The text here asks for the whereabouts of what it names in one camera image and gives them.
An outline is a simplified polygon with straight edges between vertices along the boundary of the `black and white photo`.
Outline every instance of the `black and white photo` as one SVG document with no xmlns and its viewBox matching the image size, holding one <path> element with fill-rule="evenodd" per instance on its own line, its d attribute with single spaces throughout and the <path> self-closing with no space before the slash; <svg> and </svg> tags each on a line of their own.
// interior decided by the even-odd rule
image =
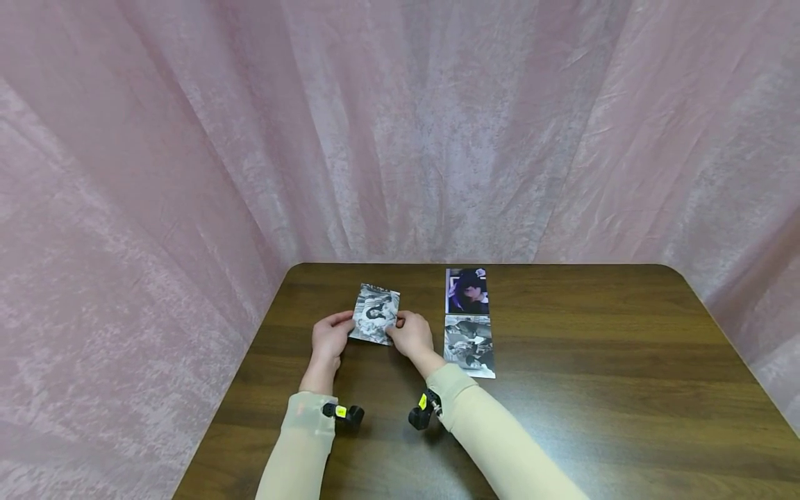
<svg viewBox="0 0 800 500">
<path fill-rule="evenodd" d="M 494 378 L 494 344 L 489 316 L 445 316 L 444 357 L 466 374 Z"/>
<path fill-rule="evenodd" d="M 362 283 L 353 312 L 355 328 L 350 337 L 391 346 L 386 328 L 397 322 L 399 307 L 399 292 Z"/>
<path fill-rule="evenodd" d="M 486 270 L 450 268 L 446 272 L 446 314 L 488 314 L 489 290 Z"/>
</svg>

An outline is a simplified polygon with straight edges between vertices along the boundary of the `right hand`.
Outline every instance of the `right hand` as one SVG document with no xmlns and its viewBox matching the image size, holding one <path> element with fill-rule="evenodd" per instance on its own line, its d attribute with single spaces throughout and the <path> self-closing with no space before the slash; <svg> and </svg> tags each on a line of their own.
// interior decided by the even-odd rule
<svg viewBox="0 0 800 500">
<path fill-rule="evenodd" d="M 400 354 L 412 361 L 429 352 L 434 352 L 434 337 L 428 321 L 421 314 L 402 310 L 398 313 L 398 325 L 386 329 Z"/>
</svg>

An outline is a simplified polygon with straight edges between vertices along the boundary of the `color photo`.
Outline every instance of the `color photo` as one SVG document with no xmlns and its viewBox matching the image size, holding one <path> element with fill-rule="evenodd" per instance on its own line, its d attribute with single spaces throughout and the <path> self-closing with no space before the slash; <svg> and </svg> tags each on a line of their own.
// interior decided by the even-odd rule
<svg viewBox="0 0 800 500">
<path fill-rule="evenodd" d="M 489 290 L 486 288 L 486 271 L 484 269 L 448 269 L 446 277 L 446 314 L 489 313 Z"/>
</svg>

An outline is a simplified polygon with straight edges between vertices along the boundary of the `pink curtain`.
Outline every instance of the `pink curtain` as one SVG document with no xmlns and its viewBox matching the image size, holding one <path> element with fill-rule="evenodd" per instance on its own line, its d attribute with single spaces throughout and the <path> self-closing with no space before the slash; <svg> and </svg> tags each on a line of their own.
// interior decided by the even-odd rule
<svg viewBox="0 0 800 500">
<path fill-rule="evenodd" d="M 800 429 L 800 2 L 5 0 L 0 494 L 164 498 L 297 262 L 661 262 Z"/>
</svg>

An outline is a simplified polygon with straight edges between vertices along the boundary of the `wooden table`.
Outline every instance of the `wooden table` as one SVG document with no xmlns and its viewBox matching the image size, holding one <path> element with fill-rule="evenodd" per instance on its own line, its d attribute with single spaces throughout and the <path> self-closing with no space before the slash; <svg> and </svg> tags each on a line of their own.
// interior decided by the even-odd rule
<svg viewBox="0 0 800 500">
<path fill-rule="evenodd" d="M 445 266 L 302 264 L 286 276 L 176 498 L 252 498 L 320 318 L 368 282 L 442 348 Z M 686 282 L 663 266 L 487 266 L 496 380 L 481 385 L 592 498 L 800 498 L 800 440 Z M 406 416 L 423 380 L 352 341 L 322 498 L 495 498 L 447 432 Z"/>
</svg>

